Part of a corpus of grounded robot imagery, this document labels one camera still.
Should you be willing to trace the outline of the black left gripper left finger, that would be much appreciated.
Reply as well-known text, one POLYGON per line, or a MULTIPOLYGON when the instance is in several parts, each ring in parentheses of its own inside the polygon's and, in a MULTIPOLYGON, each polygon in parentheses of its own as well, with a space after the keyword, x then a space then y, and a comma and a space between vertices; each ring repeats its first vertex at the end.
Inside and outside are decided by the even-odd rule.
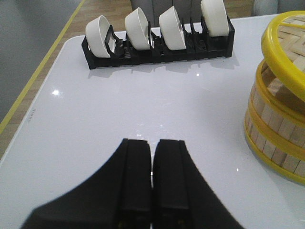
POLYGON ((24 229, 148 229, 151 152, 147 141, 123 139, 91 177, 32 211, 24 229))

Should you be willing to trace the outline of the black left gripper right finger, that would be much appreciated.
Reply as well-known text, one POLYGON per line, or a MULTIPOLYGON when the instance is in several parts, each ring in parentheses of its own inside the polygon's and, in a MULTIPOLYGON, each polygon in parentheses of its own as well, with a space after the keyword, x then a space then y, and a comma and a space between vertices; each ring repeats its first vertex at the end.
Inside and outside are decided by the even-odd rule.
POLYGON ((160 140, 153 160, 153 228, 241 229, 182 140, 160 140))

